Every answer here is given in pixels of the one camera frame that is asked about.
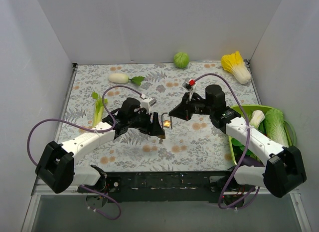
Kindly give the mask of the large brass padlock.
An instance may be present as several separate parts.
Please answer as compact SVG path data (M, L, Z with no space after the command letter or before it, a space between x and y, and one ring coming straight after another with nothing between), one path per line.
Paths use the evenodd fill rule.
M167 112L165 112L165 113L163 113L163 114L161 115L161 127L162 127L163 130L165 130L165 129L171 129L171 128L165 128L165 127L163 126L164 120L171 120L171 121L172 121L172 117L169 116L169 114L168 114Z

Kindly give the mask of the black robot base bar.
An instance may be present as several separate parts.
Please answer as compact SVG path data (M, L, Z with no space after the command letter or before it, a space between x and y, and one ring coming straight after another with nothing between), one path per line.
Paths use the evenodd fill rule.
M117 202L217 203L231 171L107 172L88 187Z

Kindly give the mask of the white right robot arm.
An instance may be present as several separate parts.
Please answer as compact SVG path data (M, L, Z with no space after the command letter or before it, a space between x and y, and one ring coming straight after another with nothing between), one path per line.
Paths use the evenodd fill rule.
M188 92L169 112L170 117L188 121L193 114L208 115L214 127L242 144L248 143L248 149L262 163L261 167L237 163L225 179L226 188L236 191L243 185L258 186L281 198L307 180L300 150L277 143L247 125L242 115L226 105L225 94L219 85L207 86L205 98L195 93L193 80L183 86Z

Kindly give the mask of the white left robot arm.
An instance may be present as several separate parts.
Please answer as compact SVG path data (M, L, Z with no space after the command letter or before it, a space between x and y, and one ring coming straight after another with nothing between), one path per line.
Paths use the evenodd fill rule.
M77 167L76 164L87 154L105 143L125 134L130 128L148 136L165 137L159 116L151 112L156 103L154 98L138 101L127 98L122 107L99 122L92 132L86 132L61 144L48 143L36 167L36 174L56 193L70 186L85 185L95 192L106 186L107 173L97 166Z

